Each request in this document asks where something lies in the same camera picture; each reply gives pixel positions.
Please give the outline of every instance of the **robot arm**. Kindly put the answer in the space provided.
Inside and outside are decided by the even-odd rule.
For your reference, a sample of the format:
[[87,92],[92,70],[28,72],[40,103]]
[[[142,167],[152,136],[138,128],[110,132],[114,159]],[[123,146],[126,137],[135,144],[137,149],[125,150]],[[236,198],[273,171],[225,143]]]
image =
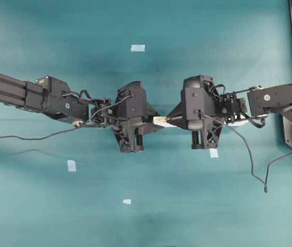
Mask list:
[[143,135],[162,128],[152,123],[158,113],[147,102],[140,81],[119,89],[116,103],[111,104],[110,99],[92,99],[86,90],[71,91],[66,82],[51,76],[32,83],[0,74],[0,102],[78,128],[111,126],[121,152],[142,151]]
[[[222,94],[218,93],[219,87],[224,88]],[[257,128],[262,128],[268,114],[278,113],[292,125],[292,84],[266,89],[259,86],[251,87],[233,93],[226,93],[225,90],[224,85],[216,86],[212,77],[204,75],[184,80],[181,102],[166,118],[168,123],[192,132],[192,149],[209,149],[218,146],[223,125],[204,115],[216,118],[225,124],[248,120]],[[237,97],[239,93],[244,92],[248,92],[250,116],[247,115],[246,100]]]

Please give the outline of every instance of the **wire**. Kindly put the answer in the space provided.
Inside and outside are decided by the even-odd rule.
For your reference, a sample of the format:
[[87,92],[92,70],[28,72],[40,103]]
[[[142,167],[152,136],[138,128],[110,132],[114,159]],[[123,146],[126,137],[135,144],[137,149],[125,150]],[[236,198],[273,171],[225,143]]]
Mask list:
[[48,138],[50,138],[52,136],[55,136],[55,135],[59,135],[59,134],[71,132],[71,131],[74,131],[74,130],[78,130],[81,127],[82,126],[76,127],[76,128],[73,128],[73,129],[68,129],[68,130],[63,130],[63,131],[55,132],[55,133],[52,133],[50,135],[47,135],[47,136],[44,136],[44,137],[40,137],[40,138],[24,138],[24,137],[20,137],[18,135],[5,135],[5,136],[0,136],[0,139],[4,139],[4,138],[17,138],[17,139],[20,139],[20,140],[45,140],[45,139],[48,139]]
[[215,86],[214,84],[212,84],[212,86],[209,88],[209,92],[212,93],[212,95],[214,95],[216,98],[218,98],[219,101],[221,101],[221,97],[218,93],[215,93],[213,91],[213,89],[215,89],[217,86]]
[[222,94],[225,94],[225,92],[226,92],[226,87],[225,87],[223,84],[219,84],[219,85],[216,85],[213,89],[216,89],[216,88],[218,88],[218,87],[222,87],[222,88],[223,88]]
[[[127,98],[130,98],[130,97],[132,97],[132,96],[131,96],[131,95],[126,96],[126,97],[124,97],[123,99],[121,99],[120,101],[116,102],[115,104],[111,104],[111,105],[109,105],[109,106],[107,106],[107,107],[101,108],[100,110],[98,110],[98,111],[96,111],[95,113],[93,113],[92,116],[90,117],[90,119],[89,119],[87,122],[89,122],[90,120],[92,120],[92,118],[95,116],[95,114],[97,114],[99,111],[105,110],[105,109],[110,108],[110,107],[113,107],[113,106],[115,106],[115,105],[118,105],[118,104],[122,103],[124,100],[126,100]],[[81,129],[84,125],[85,125],[85,123],[82,124],[82,125],[79,126],[79,127],[75,127],[75,128],[73,128],[73,129],[68,129],[68,130],[58,131],[58,132],[52,133],[52,134],[50,134],[50,135],[47,135],[47,136],[44,136],[44,137],[39,137],[39,138],[25,138],[25,137],[20,137],[20,136],[18,136],[18,135],[4,135],[4,136],[0,136],[0,139],[5,139],[5,138],[17,138],[17,139],[20,139],[20,140],[45,140],[45,139],[48,139],[48,138],[50,138],[50,137],[52,137],[52,136],[55,136],[55,135],[59,135],[59,134],[67,133],[67,132],[72,132],[72,131],[74,131],[74,130],[79,130],[79,129]]]
[[270,166],[271,164],[273,164],[274,162],[279,161],[279,160],[281,160],[281,159],[283,159],[283,158],[286,158],[286,157],[288,157],[288,156],[290,156],[290,155],[292,155],[292,152],[291,152],[291,153],[287,153],[287,154],[285,154],[285,155],[283,155],[283,156],[281,156],[281,157],[278,157],[278,158],[276,158],[275,160],[272,160],[271,162],[268,163],[268,165],[267,165],[267,170],[266,170],[266,179],[265,179],[265,185],[266,185],[266,186],[267,186],[267,181],[268,181],[269,166]]
[[78,92],[76,92],[76,91],[70,91],[70,92],[68,92],[66,94],[62,94],[62,97],[67,97],[67,96],[70,96],[70,95],[77,95],[78,98],[80,97],[80,94]]
[[253,119],[251,117],[249,117],[246,113],[241,112],[241,115],[244,116],[245,119],[249,121],[249,123],[251,123],[253,126],[255,126],[258,129],[261,129],[266,124],[266,120],[264,117],[260,118],[260,123],[257,123],[255,121],[253,121]]
[[210,116],[208,116],[208,115],[206,115],[206,114],[204,114],[204,113],[202,113],[202,112],[200,112],[200,114],[201,114],[202,116],[204,116],[204,117],[207,117],[207,118],[209,118],[209,119],[212,119],[213,121],[216,121],[216,122],[220,123],[220,124],[223,125],[223,126],[226,126],[228,129],[230,129],[231,131],[233,131],[235,134],[237,134],[237,135],[238,135],[238,136],[244,141],[245,146],[247,147],[248,152],[249,152],[249,156],[250,156],[250,161],[251,161],[251,175],[252,175],[254,178],[258,179],[260,182],[263,183],[263,185],[264,185],[264,191],[265,191],[265,193],[267,193],[267,185],[266,185],[266,182],[264,182],[261,178],[259,178],[259,177],[258,177],[257,175],[255,175],[254,172],[253,172],[253,166],[254,166],[254,165],[253,165],[252,153],[251,153],[251,149],[250,149],[250,147],[249,147],[249,144],[248,144],[247,140],[244,138],[244,136],[242,136],[242,134],[240,134],[240,133],[237,132],[234,128],[228,126],[228,125],[225,124],[224,122],[222,122],[222,121],[220,121],[220,120],[217,120],[217,119],[215,119],[215,118],[213,118],[213,117],[210,117]]
[[87,90],[80,91],[79,95],[82,97],[83,93],[86,95],[87,99],[92,99]]
[[204,117],[207,117],[207,118],[209,118],[209,119],[212,119],[212,120],[214,120],[214,121],[220,123],[222,126],[226,126],[228,129],[230,129],[231,131],[235,132],[235,133],[236,133],[236,134],[237,134],[237,135],[238,135],[238,136],[244,141],[245,146],[246,146],[247,149],[248,149],[249,156],[250,156],[250,160],[251,160],[251,175],[252,175],[253,177],[255,177],[256,179],[258,179],[260,182],[263,183],[263,185],[264,185],[264,192],[267,193],[267,192],[268,192],[267,182],[268,182],[268,175],[269,175],[269,167],[270,167],[270,165],[273,164],[273,163],[276,162],[276,161],[279,161],[279,160],[281,160],[281,159],[283,159],[283,158],[286,158],[286,157],[292,155],[292,152],[291,152],[291,153],[288,153],[288,154],[285,154],[285,155],[283,155],[283,156],[281,156],[281,157],[278,157],[278,158],[276,158],[275,160],[272,160],[271,162],[269,162],[268,165],[267,165],[267,168],[266,168],[266,178],[265,178],[265,181],[263,181],[261,178],[259,178],[257,175],[255,175],[254,172],[253,172],[253,166],[254,166],[254,165],[253,165],[252,153],[251,153],[250,147],[249,147],[249,145],[248,145],[246,139],[242,136],[242,134],[240,134],[240,133],[237,132],[234,128],[228,126],[227,124],[225,124],[225,123],[222,122],[222,121],[219,121],[219,120],[217,120],[217,119],[215,119],[215,118],[213,118],[213,117],[210,117],[210,116],[208,116],[208,115],[206,115],[206,114],[204,114],[204,113],[202,113],[202,112],[200,112],[200,114],[203,115]]
[[103,111],[103,110],[108,109],[108,108],[110,108],[110,107],[114,107],[115,105],[118,105],[118,104],[122,103],[124,100],[126,100],[127,98],[131,98],[131,97],[132,97],[131,95],[128,95],[128,96],[124,97],[123,99],[121,99],[120,101],[118,101],[118,102],[116,102],[116,103],[114,103],[114,104],[111,104],[111,105],[109,105],[109,106],[107,106],[107,107],[103,107],[103,108],[97,110],[96,112],[94,112],[94,113],[92,114],[92,116],[89,118],[89,120],[86,121],[86,123],[88,124],[89,122],[91,122],[92,119],[95,117],[95,115],[96,115],[97,113],[99,113],[100,111]]

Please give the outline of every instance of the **black cable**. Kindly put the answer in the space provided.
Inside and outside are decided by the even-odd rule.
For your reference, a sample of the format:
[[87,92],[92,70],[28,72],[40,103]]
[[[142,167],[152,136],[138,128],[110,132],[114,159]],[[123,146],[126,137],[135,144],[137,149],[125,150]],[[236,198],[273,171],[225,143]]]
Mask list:
[[271,162],[268,163],[268,165],[267,165],[267,170],[266,170],[265,186],[267,186],[268,174],[269,174],[269,166],[270,166],[271,164],[273,164],[274,162],[279,161],[279,160],[281,160],[281,159],[283,159],[283,158],[286,158],[286,157],[288,157],[288,156],[290,156],[290,155],[292,155],[292,152],[291,152],[291,153],[287,153],[287,154],[285,154],[285,155],[283,155],[283,156],[281,156],[281,157],[278,157],[278,158],[276,158],[275,160],[273,160],[273,161],[271,161]]
[[219,101],[221,101],[221,98],[220,98],[220,95],[219,94],[216,94],[213,92],[213,89],[215,88],[216,86],[212,83],[212,86],[209,88],[209,92],[214,95],[216,98],[219,99]]
[[206,115],[206,114],[204,114],[204,113],[202,113],[202,112],[200,112],[200,114],[201,114],[202,116],[204,116],[204,117],[207,117],[207,118],[209,118],[209,119],[212,119],[213,121],[216,121],[216,122],[220,123],[220,124],[223,125],[223,126],[226,126],[228,129],[230,129],[231,131],[233,131],[235,134],[237,134],[237,135],[238,135],[238,136],[244,141],[245,146],[247,147],[248,152],[249,152],[249,156],[250,156],[250,161],[251,161],[251,175],[252,175],[254,178],[258,179],[260,182],[263,183],[263,185],[264,185],[264,191],[265,191],[265,193],[267,193],[267,185],[266,185],[266,183],[265,183],[261,178],[259,178],[257,175],[255,175],[254,172],[253,172],[253,166],[254,166],[254,165],[253,165],[252,153],[251,153],[251,149],[250,149],[250,147],[249,147],[249,144],[248,144],[247,140],[244,138],[244,136],[242,136],[242,134],[240,134],[240,133],[237,132],[234,128],[228,126],[228,125],[225,124],[224,122],[222,122],[222,121],[220,121],[220,120],[217,120],[217,119],[215,119],[215,118],[213,118],[213,117],[210,117],[210,116],[208,116],[208,115]]
[[70,95],[77,95],[78,98],[80,98],[80,94],[76,91],[69,91],[68,93],[65,93],[65,94],[62,94],[62,97],[67,97],[67,96],[70,96]]
[[253,126],[257,127],[258,129],[261,129],[266,124],[266,121],[265,121],[264,117],[260,118],[260,123],[257,123],[255,121],[253,121],[253,119],[250,118],[246,113],[241,112],[241,115],[245,117],[245,120],[248,120],[249,123],[251,123]]
[[[92,114],[92,116],[89,118],[89,120],[87,122],[89,122],[94,116],[95,114],[97,114],[99,111],[102,111],[102,110],[105,110],[107,108],[110,108],[110,107],[113,107],[115,105],[118,105],[120,104],[121,102],[123,102],[124,100],[126,100],[127,98],[130,98],[132,97],[131,95],[129,96],[126,96],[124,97],[123,99],[121,99],[120,101],[114,103],[114,104],[111,104],[107,107],[104,107],[104,108],[101,108],[100,110],[96,111],[95,113]],[[17,138],[17,139],[20,139],[20,140],[45,140],[45,139],[48,139],[52,136],[55,136],[55,135],[59,135],[59,134],[63,134],[63,133],[67,133],[67,132],[71,132],[71,131],[74,131],[74,130],[79,130],[81,129],[85,124],[82,124],[81,126],[79,127],[75,127],[73,129],[68,129],[68,130],[63,130],[63,131],[58,131],[58,132],[55,132],[55,133],[52,133],[50,135],[47,135],[47,136],[44,136],[44,137],[39,137],[39,138],[24,138],[24,137],[20,137],[18,135],[4,135],[4,136],[0,136],[0,139],[4,139],[4,138]]]
[[292,104],[288,105],[286,107],[277,107],[277,108],[271,108],[271,107],[264,107],[264,112],[265,113],[285,113],[285,112],[289,112],[292,111]]
[[55,132],[55,133],[52,133],[50,135],[47,135],[45,137],[40,137],[40,138],[24,138],[24,137],[20,137],[20,136],[17,136],[17,135],[5,135],[5,136],[0,136],[0,139],[4,139],[4,138],[17,138],[17,139],[20,139],[20,140],[44,140],[44,139],[48,139],[48,138],[50,138],[52,136],[55,136],[55,135],[59,135],[59,134],[71,132],[71,131],[74,131],[74,130],[78,130],[81,127],[82,126],[76,127],[76,128],[73,128],[73,129],[68,129],[68,130],[63,130],[63,131]]
[[222,91],[222,94],[225,94],[225,92],[226,92],[226,87],[225,87],[225,85],[223,85],[223,84],[219,84],[219,85],[214,86],[213,89],[216,89],[216,88],[218,88],[218,87],[223,87],[224,89],[223,89],[223,91]]
[[79,96],[82,97],[83,94],[86,95],[87,99],[92,99],[91,96],[90,96],[90,94],[89,94],[89,92],[87,90],[80,91]]
[[124,100],[126,100],[127,98],[130,98],[130,97],[132,97],[132,96],[131,96],[131,95],[128,95],[128,96],[124,97],[123,99],[121,99],[120,101],[118,101],[118,102],[116,102],[116,103],[114,103],[114,104],[111,104],[111,105],[109,105],[109,106],[107,106],[107,107],[103,107],[103,108],[97,110],[96,112],[94,112],[94,113],[92,114],[92,116],[89,118],[89,120],[86,121],[86,123],[91,122],[91,121],[92,121],[92,118],[95,117],[95,115],[96,115],[98,112],[103,111],[103,110],[105,110],[105,109],[108,109],[108,108],[110,108],[110,107],[114,107],[115,105],[118,105],[118,104],[122,103]]

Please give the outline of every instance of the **screw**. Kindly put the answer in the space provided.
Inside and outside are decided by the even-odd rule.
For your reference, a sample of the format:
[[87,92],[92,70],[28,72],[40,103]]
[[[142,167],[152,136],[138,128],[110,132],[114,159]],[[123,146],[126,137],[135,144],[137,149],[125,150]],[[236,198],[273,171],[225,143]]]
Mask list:
[[270,101],[270,95],[269,95],[269,94],[266,94],[266,95],[264,96],[264,100],[265,100],[265,101]]

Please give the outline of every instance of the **white label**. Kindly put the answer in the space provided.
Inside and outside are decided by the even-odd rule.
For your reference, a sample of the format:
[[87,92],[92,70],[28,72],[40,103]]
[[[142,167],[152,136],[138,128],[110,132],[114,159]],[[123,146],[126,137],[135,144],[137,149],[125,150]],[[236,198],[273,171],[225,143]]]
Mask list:
[[124,203],[124,204],[129,204],[129,205],[130,205],[130,204],[131,204],[131,199],[124,199],[124,200],[123,200],[123,203]]
[[146,45],[131,45],[131,51],[145,51]]
[[68,172],[76,172],[76,162],[75,161],[67,161]]
[[218,149],[216,148],[210,148],[210,157],[211,158],[218,158],[219,155],[218,155]]

